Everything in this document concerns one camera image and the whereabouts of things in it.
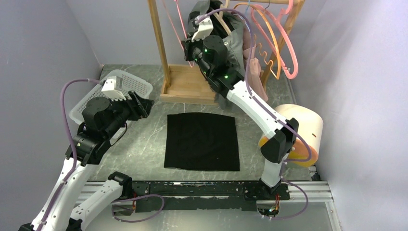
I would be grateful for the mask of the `grey skirt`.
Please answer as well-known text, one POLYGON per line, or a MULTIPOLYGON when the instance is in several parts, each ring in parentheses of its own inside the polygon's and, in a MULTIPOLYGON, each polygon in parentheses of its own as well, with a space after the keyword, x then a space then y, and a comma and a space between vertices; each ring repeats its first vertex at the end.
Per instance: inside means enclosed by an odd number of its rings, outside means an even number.
MULTIPOLYGON (((194 19, 219 9, 218 0, 201 0, 197 2, 188 15, 187 37, 192 37, 197 27, 193 24, 194 19)), ((236 106, 227 99, 227 93, 233 89, 234 84, 245 77, 243 60, 243 28, 245 23, 237 15, 237 12, 224 10, 224 16, 233 26, 230 35, 227 35, 215 15, 210 19, 213 23, 213 31, 203 42, 203 62, 197 64, 210 88, 215 92, 214 101, 223 110, 232 110, 236 106)))

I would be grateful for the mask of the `black skirt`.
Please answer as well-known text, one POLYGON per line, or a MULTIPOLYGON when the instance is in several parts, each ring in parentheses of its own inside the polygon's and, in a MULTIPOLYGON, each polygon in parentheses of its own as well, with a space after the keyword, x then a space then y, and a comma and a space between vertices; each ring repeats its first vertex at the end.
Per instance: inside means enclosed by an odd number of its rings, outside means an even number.
POLYGON ((164 167, 240 171, 235 118, 200 112, 168 115, 164 167))

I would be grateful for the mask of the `pink pleated skirt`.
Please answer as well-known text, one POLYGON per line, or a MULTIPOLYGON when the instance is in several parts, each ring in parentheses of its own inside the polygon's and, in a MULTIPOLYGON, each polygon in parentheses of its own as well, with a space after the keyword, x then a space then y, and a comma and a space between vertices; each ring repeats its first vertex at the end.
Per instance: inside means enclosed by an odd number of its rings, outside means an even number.
POLYGON ((243 53, 243 60, 244 60, 244 67, 246 67, 247 61, 249 61, 249 77, 247 78, 247 82, 249 83, 252 90, 264 101, 268 101, 268 96, 264 87, 261 83, 260 74, 261 74, 261 66, 259 60, 255 57, 255 48, 256 45, 253 46, 252 52, 250 52, 250 32, 248 28, 245 26, 243 28, 243 45, 242 45, 242 53, 243 53))

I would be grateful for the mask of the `beige wooden hanger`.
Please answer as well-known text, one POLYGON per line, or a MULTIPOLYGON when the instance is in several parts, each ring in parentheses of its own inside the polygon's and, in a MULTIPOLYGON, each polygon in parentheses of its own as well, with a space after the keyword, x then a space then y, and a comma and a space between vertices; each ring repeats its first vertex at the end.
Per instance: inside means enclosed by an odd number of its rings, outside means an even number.
MULTIPOLYGON (((230 0, 225 0, 224 3, 221 3, 219 5, 219 8, 220 9, 228 8, 229 4, 230 4, 230 0)), ((224 12, 220 11, 220 12, 216 13, 215 17, 218 20, 218 22, 220 23, 220 25, 222 26, 222 28, 225 30, 226 34, 230 35, 234 28, 231 25, 231 23, 228 21, 228 19, 224 16, 224 12)))

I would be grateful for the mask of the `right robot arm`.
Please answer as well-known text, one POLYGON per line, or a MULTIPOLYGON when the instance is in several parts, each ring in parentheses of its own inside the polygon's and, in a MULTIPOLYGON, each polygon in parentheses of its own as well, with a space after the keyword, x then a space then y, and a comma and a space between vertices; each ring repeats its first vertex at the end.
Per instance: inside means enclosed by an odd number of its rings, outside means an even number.
POLYGON ((242 36, 187 38, 181 45, 185 60, 198 65, 211 89, 244 111, 266 136, 260 148, 265 165, 259 191, 263 198, 272 199, 283 181, 282 166, 297 139, 299 122, 279 114, 249 85, 242 36))

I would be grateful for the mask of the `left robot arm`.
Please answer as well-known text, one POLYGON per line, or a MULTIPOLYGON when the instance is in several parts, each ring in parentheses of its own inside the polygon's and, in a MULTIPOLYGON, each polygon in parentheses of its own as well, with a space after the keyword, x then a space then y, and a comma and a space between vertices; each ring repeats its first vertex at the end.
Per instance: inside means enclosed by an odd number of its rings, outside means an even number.
POLYGON ((101 189, 76 205, 81 191, 112 147, 111 139, 127 121, 147 118, 154 100, 129 91, 123 100, 94 97, 82 112, 84 122, 65 155, 63 169, 46 204, 36 218, 20 226, 21 231, 83 231, 116 199, 135 196, 132 178, 118 171, 112 173, 101 189))

